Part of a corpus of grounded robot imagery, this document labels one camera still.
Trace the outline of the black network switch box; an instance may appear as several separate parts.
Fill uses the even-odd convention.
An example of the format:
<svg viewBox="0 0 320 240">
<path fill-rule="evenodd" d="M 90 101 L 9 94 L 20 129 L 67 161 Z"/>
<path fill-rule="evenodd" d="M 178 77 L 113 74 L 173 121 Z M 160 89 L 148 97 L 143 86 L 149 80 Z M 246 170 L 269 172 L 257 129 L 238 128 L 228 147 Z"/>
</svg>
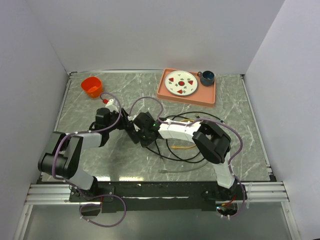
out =
<svg viewBox="0 0 320 240">
<path fill-rule="evenodd" d="M 127 134 L 134 144 L 138 144 L 143 140 L 143 131 L 141 129 L 136 130 L 133 127 L 127 131 Z"/>
</svg>

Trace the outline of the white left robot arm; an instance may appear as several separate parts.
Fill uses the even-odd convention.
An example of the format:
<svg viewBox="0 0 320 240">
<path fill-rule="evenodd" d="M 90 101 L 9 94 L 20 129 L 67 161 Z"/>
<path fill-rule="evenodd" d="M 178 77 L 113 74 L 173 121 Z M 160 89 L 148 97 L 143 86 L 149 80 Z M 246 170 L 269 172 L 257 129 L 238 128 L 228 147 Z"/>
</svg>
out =
<svg viewBox="0 0 320 240">
<path fill-rule="evenodd" d="M 82 151 L 103 147 L 110 138 L 110 132 L 129 130 L 131 126 L 128 113 L 123 108 L 114 111 L 109 107 L 99 108 L 88 131 L 54 131 L 51 134 L 38 161 L 38 170 L 55 179 L 65 180 L 78 188 L 87 201 L 94 201 L 101 191 L 97 178 L 79 166 Z"/>
</svg>

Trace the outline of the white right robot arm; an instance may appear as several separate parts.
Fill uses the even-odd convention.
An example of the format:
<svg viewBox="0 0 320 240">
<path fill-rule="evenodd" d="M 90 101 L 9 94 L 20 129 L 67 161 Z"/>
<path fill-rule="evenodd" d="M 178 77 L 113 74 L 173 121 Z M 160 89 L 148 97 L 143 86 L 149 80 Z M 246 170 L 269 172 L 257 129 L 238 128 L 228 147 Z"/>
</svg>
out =
<svg viewBox="0 0 320 240">
<path fill-rule="evenodd" d="M 231 171 L 231 138 L 220 128 L 221 123 L 202 118 L 196 121 L 155 120 L 148 112 L 132 119 L 141 145 L 149 146 L 156 139 L 175 139 L 195 144 L 205 160 L 213 164 L 218 193 L 223 199 L 236 194 L 237 181 Z"/>
</svg>

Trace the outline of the orange plastic cup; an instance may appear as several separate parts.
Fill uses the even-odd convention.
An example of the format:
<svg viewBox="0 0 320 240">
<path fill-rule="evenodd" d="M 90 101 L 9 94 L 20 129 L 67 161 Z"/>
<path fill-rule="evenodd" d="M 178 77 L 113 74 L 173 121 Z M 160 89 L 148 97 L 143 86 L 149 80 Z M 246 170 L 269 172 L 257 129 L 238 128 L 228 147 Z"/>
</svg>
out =
<svg viewBox="0 0 320 240">
<path fill-rule="evenodd" d="M 84 79 L 80 86 L 82 90 L 93 99 L 98 98 L 103 92 L 103 84 L 101 80 L 95 76 L 90 76 Z"/>
</svg>

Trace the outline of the white strawberry pattern plate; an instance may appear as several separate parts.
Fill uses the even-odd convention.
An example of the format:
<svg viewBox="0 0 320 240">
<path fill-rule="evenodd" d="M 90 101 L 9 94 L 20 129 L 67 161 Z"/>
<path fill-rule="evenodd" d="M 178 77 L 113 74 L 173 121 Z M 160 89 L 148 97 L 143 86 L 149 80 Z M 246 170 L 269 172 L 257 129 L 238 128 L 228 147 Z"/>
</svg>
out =
<svg viewBox="0 0 320 240">
<path fill-rule="evenodd" d="M 173 95 L 187 97 L 196 92 L 198 81 L 190 72 L 175 70 L 164 78 L 166 89 Z"/>
</svg>

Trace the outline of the salmon pink tray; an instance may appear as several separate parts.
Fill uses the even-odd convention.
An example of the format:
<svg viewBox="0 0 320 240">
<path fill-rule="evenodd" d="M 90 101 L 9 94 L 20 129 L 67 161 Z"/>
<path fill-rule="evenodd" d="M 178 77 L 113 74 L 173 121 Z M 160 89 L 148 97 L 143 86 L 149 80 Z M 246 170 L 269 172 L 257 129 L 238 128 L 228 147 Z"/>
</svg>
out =
<svg viewBox="0 0 320 240">
<path fill-rule="evenodd" d="M 216 102 L 216 82 L 204 86 L 196 72 L 166 68 L 162 72 L 156 97 L 161 100 L 212 108 Z"/>
</svg>

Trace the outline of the dark blue mug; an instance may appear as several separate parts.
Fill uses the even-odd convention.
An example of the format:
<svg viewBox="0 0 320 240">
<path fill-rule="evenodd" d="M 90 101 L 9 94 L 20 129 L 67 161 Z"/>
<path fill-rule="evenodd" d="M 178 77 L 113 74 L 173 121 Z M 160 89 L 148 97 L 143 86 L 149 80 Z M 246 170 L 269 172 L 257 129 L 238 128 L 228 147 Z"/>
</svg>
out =
<svg viewBox="0 0 320 240">
<path fill-rule="evenodd" d="M 212 71 L 199 71 L 197 76 L 199 77 L 201 84 L 205 87 L 210 87 L 215 82 L 215 74 Z"/>
</svg>

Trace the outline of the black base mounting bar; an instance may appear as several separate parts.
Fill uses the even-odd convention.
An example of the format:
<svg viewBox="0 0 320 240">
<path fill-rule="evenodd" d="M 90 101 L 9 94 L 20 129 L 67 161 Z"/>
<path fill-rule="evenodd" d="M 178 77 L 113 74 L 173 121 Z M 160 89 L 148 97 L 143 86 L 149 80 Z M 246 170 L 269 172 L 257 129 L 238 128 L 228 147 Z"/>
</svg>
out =
<svg viewBox="0 0 320 240">
<path fill-rule="evenodd" d="M 217 202 L 247 200 L 244 185 L 230 189 L 215 181 L 99 181 L 95 193 L 71 188 L 69 201 L 99 204 L 102 213 L 119 211 L 215 211 Z"/>
</svg>

